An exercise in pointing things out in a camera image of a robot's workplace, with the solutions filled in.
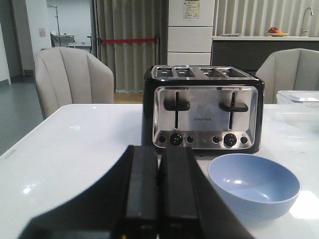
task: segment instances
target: four-slice toaster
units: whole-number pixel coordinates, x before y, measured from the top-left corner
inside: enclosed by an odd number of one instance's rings
[[[144,77],[142,145],[196,155],[259,150],[264,83],[235,67],[168,66]]]

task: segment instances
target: floor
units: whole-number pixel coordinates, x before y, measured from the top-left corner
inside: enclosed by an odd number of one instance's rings
[[[34,77],[0,82],[0,155],[43,121]],[[116,104],[141,104],[142,93],[114,93]]]

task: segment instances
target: fruit plate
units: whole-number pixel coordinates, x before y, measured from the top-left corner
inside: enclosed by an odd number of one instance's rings
[[[270,33],[267,32],[268,36],[288,36],[288,33]]]

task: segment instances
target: toaster lever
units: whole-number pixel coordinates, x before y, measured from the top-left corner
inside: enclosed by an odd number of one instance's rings
[[[164,100],[164,109],[167,111],[188,111],[190,107],[190,103],[185,100],[179,99],[176,100],[170,100],[165,99]]]
[[[248,106],[245,103],[219,103],[219,108],[226,112],[247,112]]]

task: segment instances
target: faucet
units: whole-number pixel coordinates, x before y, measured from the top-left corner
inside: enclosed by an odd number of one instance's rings
[[[312,16],[314,14],[313,10],[311,9],[311,7],[307,7],[305,12],[304,12],[304,18],[303,18],[303,22],[301,24],[301,29],[300,29],[300,36],[308,36],[308,31],[309,31],[309,24],[308,24],[308,27],[307,29],[304,29],[304,20],[305,20],[305,15],[306,15],[306,12],[307,10],[310,10],[310,16]]]

